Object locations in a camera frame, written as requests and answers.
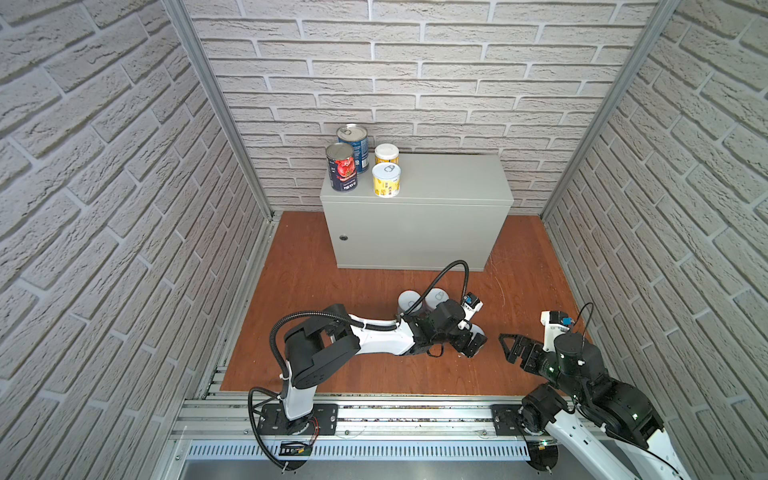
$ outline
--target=blue can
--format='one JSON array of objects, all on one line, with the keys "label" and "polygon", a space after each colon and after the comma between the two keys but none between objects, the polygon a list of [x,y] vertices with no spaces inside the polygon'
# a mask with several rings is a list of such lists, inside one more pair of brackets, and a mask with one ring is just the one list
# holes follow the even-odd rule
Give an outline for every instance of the blue can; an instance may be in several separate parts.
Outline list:
[{"label": "blue can", "polygon": [[339,142],[326,147],[328,176],[331,187],[339,192],[348,192],[357,187],[357,170],[352,146]]},{"label": "blue can", "polygon": [[339,127],[336,136],[340,142],[352,145],[355,151],[355,169],[357,173],[368,170],[368,131],[358,124],[346,124]]}]

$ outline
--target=cabinet top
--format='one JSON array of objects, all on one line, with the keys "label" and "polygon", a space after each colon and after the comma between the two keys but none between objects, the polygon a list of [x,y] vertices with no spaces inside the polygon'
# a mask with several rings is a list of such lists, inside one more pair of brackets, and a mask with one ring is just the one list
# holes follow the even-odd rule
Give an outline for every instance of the cabinet top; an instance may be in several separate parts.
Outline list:
[{"label": "cabinet top", "polygon": [[498,155],[400,154],[400,193],[381,198],[373,192],[374,157],[368,156],[368,170],[357,177],[357,188],[339,192],[331,188],[326,175],[320,200],[382,204],[454,204],[512,206]]}]

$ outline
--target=gray cabinet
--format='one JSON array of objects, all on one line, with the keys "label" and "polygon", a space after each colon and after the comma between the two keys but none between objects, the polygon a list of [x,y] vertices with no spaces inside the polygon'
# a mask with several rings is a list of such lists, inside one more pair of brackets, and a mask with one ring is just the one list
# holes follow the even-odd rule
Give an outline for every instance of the gray cabinet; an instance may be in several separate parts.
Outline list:
[{"label": "gray cabinet", "polygon": [[400,154],[400,193],[373,193],[372,168],[355,190],[326,177],[320,200],[339,268],[482,271],[512,206],[496,155]]}]

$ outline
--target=brown wooden board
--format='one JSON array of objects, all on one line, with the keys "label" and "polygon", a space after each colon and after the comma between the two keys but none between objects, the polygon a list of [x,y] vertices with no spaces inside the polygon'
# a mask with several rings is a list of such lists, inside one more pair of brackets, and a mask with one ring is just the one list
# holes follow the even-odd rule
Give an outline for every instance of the brown wooden board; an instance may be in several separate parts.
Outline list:
[{"label": "brown wooden board", "polygon": [[[281,317],[300,310],[322,310],[343,303],[347,311],[371,319],[391,319],[403,290],[422,292],[437,272],[336,268],[323,214],[286,212],[266,259],[222,390],[262,386],[279,391],[281,381],[268,345]],[[457,300],[464,273],[448,272],[439,287]],[[543,379],[505,361],[499,333],[522,333],[543,341],[542,310],[578,309],[538,217],[507,217],[484,272],[469,274],[468,291],[484,303],[472,318],[488,336],[467,359],[450,345],[440,358],[360,355],[350,360],[318,392],[435,395],[526,395]],[[283,351],[283,335],[278,334]]]}]

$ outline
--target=brick wall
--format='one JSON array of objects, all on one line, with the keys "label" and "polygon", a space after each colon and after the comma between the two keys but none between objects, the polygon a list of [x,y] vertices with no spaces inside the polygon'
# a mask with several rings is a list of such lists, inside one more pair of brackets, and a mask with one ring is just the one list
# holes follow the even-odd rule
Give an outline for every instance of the brick wall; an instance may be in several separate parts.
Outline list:
[{"label": "brick wall", "polygon": [[546,222],[701,479],[768,475],[766,14],[684,0]]},{"label": "brick wall", "polygon": [[0,17],[0,478],[147,478],[260,214],[162,3]]},{"label": "brick wall", "polygon": [[338,126],[493,153],[537,214],[654,2],[185,0],[271,204],[320,210]]}]

